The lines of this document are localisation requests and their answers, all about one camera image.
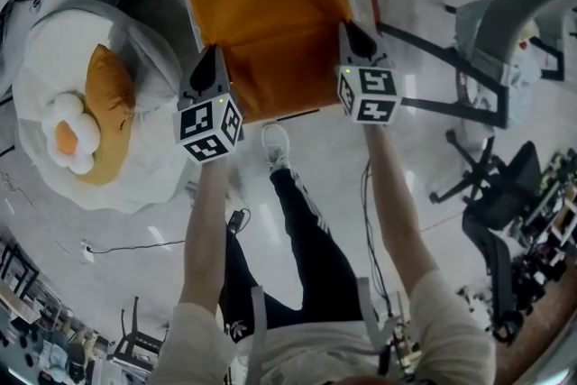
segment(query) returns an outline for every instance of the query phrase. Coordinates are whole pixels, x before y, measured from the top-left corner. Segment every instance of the person's arm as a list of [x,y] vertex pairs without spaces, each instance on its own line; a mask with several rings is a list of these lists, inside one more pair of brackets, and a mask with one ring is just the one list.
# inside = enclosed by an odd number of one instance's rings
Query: person's arm
[[378,125],[364,125],[364,132],[382,241],[410,296],[421,278],[438,268],[421,239],[415,203],[388,135]]
[[184,286],[150,385],[221,385],[235,354],[215,319],[224,285],[228,175],[225,160],[204,164],[184,248]]
[[423,356],[419,379],[436,385],[489,385],[495,378],[494,343],[444,281],[425,247],[417,211],[390,139],[365,126],[372,186],[382,240],[410,298],[411,323]]
[[180,303],[194,303],[213,314],[224,285],[227,187],[226,160],[203,165],[184,247]]

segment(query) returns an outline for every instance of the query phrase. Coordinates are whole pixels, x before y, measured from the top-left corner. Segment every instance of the white shirt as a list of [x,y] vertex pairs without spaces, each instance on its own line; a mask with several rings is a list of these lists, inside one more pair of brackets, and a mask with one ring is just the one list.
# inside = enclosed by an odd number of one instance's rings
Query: white shirt
[[[410,300],[411,323],[423,356],[417,378],[435,385],[490,385],[495,378],[492,339],[449,289],[439,271],[426,274]],[[178,305],[149,385],[221,385],[238,355],[241,363],[252,337],[238,345],[215,317],[194,304]],[[350,348],[370,350],[362,321],[314,323],[271,329],[263,355],[262,385],[321,385],[377,373],[377,359]]]

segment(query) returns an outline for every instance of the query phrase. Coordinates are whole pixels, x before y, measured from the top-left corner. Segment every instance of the office chair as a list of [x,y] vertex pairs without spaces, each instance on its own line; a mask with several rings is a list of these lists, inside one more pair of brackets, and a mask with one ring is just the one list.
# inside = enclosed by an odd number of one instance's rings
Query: office chair
[[489,186],[482,189],[480,199],[468,199],[463,231],[481,252],[491,276],[494,336],[511,345],[523,326],[523,315],[517,310],[508,247],[491,230],[504,229],[538,204],[541,169],[535,145],[525,143],[509,165],[499,165],[498,169],[494,175],[477,172]]
[[[124,329],[124,310],[121,312],[120,322],[123,329],[123,338],[116,347],[114,353],[108,355],[106,359],[118,363],[121,367],[127,364],[137,369],[152,372],[152,364],[140,360],[133,355],[135,346],[142,348],[147,352],[154,353],[157,356],[160,355],[160,348],[162,347],[162,342],[160,340],[139,332],[138,330],[138,297],[134,298],[132,332],[127,334]],[[123,352],[124,344],[126,344],[126,350]]]

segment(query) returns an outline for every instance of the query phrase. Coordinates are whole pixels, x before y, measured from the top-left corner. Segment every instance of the white round cushion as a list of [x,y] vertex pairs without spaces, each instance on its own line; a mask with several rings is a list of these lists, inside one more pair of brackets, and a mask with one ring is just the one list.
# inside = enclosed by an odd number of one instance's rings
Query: white round cushion
[[[98,43],[116,53],[136,88],[128,154],[119,176],[101,187],[80,181],[54,162],[42,130],[58,95],[84,94],[88,62]],[[21,144],[48,186],[87,210],[134,213],[166,202],[187,162],[172,130],[180,76],[164,39],[110,5],[86,1],[51,14],[30,30],[13,84]]]

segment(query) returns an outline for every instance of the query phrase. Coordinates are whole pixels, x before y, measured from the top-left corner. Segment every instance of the white flower plush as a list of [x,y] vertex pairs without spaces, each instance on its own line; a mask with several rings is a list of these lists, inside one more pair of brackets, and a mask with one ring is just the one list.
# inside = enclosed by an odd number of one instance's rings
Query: white flower plush
[[100,130],[96,121],[84,113],[80,98],[70,93],[58,95],[48,106],[42,130],[48,140],[48,154],[57,165],[77,175],[92,170]]

